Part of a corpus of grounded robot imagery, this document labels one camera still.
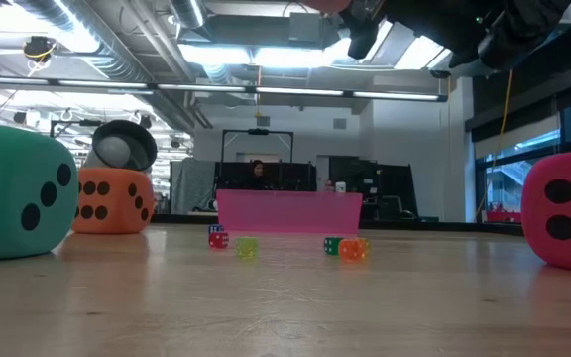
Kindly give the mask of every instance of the person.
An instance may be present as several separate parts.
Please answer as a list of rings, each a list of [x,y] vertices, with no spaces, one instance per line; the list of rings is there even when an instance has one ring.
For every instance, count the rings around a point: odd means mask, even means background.
[[[263,190],[268,189],[266,178],[264,177],[264,163],[261,160],[254,160],[251,163],[252,171],[244,184],[245,189]]]

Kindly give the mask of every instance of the giant foam die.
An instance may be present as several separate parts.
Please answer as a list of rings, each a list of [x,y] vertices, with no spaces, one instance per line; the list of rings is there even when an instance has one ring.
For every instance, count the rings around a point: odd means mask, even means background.
[[[571,153],[532,167],[521,196],[521,223],[539,258],[571,269]]]
[[[78,207],[71,229],[78,233],[138,233],[151,221],[154,189],[143,173],[108,168],[78,172]]]
[[[76,165],[60,142],[0,126],[0,259],[48,253],[76,210]]]

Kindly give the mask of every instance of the orange die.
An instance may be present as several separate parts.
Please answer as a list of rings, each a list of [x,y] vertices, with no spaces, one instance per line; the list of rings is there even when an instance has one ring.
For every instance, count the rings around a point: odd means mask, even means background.
[[[343,239],[338,244],[338,254],[348,260],[364,258],[365,249],[365,243],[360,239]]]
[[[145,174],[124,169],[81,169],[71,229],[78,233],[138,233],[149,224],[153,210],[154,189]]]

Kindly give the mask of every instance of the table surface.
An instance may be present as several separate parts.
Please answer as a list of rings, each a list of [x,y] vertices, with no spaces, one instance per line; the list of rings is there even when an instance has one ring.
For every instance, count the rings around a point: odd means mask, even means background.
[[[571,356],[571,272],[520,237],[364,231],[210,251],[207,227],[70,236],[0,262],[0,356]]]

